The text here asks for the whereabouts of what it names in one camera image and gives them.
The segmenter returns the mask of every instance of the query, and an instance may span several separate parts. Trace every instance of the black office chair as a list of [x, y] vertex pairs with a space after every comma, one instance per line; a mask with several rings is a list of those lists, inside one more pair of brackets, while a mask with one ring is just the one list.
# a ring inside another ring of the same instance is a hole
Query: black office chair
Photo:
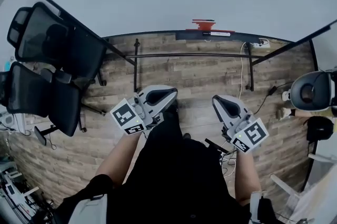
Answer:
[[100, 67], [106, 47], [81, 27], [61, 19], [45, 4], [22, 7], [9, 27], [7, 40], [20, 62], [44, 62], [73, 76], [102, 80]]
[[44, 136], [55, 130], [72, 137], [78, 125], [85, 132], [80, 120], [81, 108], [105, 115], [82, 104], [81, 98], [81, 90], [71, 82], [71, 76], [62, 71], [52, 73], [43, 69], [39, 75], [14, 62], [8, 72], [0, 72], [0, 103], [9, 113], [49, 116], [55, 125], [43, 131], [35, 127], [35, 134], [43, 145], [46, 145]]

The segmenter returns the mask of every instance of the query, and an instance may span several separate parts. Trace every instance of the power strip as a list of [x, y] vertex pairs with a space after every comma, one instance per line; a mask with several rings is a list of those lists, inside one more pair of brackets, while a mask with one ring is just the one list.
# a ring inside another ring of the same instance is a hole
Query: power strip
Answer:
[[269, 40], [266, 38], [259, 38], [259, 43], [252, 43], [254, 48], [270, 48]]

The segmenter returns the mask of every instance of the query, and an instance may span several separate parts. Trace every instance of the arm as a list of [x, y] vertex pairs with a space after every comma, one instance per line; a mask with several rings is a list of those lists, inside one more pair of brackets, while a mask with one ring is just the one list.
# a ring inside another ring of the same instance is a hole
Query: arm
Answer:
[[261, 191], [261, 184], [254, 166], [253, 155], [238, 151], [236, 154], [235, 198], [240, 205], [244, 206], [250, 202], [251, 194], [255, 191]]
[[117, 145], [96, 171], [96, 175], [106, 174], [116, 186], [122, 185], [136, 151], [141, 133], [123, 135]]

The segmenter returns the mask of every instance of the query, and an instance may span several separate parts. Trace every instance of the floor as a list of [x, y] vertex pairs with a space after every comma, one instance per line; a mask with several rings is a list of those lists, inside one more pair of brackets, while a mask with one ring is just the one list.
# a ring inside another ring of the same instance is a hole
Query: floor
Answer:
[[[174, 34], [146, 34], [138, 36], [111, 37], [109, 41], [127, 54], [134, 53], [134, 42], [138, 38], [139, 53], [159, 52], [222, 52], [239, 53], [242, 42], [176, 41]], [[285, 43], [271, 40], [271, 48], [254, 49], [253, 54], [266, 54]], [[304, 73], [313, 71], [313, 59], [308, 43], [285, 52], [272, 60], [254, 67], [255, 91], [245, 89], [249, 83], [248, 59], [243, 59], [243, 90], [241, 99], [255, 112], [262, 103], [267, 91], [273, 85], [294, 81]], [[92, 85], [84, 102], [109, 111], [121, 99], [133, 93], [133, 66], [108, 54], [102, 66], [103, 78], [107, 86]], [[221, 145], [222, 125], [211, 105], [215, 94], [228, 94], [238, 97], [240, 92], [240, 58], [217, 57], [171, 57], [140, 59], [138, 66], [138, 87], [150, 84], [175, 86], [178, 91], [179, 114], [183, 133], [189, 132], [192, 138], [204, 141], [208, 138]], [[256, 168], [261, 178], [265, 196], [269, 197], [276, 212], [284, 207], [288, 196], [269, 178], [271, 173], [299, 190], [308, 169], [305, 119], [291, 118], [278, 121], [276, 109], [282, 104], [282, 90], [267, 98], [258, 113], [267, 127], [270, 137], [253, 154]], [[103, 117], [86, 111], [83, 114], [87, 132], [76, 131], [70, 138], [62, 133], [53, 133], [51, 141], [57, 146], [52, 150], [43, 147], [35, 135], [24, 137], [20, 133], [2, 133], [3, 142], [8, 138], [10, 154], [19, 169], [25, 174], [28, 183], [39, 186], [47, 197], [56, 204], [85, 187], [94, 176], [122, 133], [111, 116]], [[50, 125], [48, 119], [28, 115], [27, 128], [35, 125], [41, 129]], [[145, 143], [144, 136], [138, 144], [134, 161]], [[228, 167], [226, 175], [232, 172]], [[234, 195], [235, 173], [226, 177], [230, 193]]]

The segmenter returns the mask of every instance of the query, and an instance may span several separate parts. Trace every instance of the red object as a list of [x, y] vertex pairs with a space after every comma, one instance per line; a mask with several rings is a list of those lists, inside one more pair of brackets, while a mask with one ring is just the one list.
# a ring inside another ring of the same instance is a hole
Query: red object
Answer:
[[198, 19], [193, 19], [192, 24], [197, 24], [198, 28], [197, 29], [186, 29], [186, 30], [201, 30], [201, 31], [214, 31], [214, 32], [226, 32], [226, 33], [234, 33], [235, 31], [230, 31], [230, 30], [213, 30], [212, 26], [216, 22], [214, 20], [198, 20]]

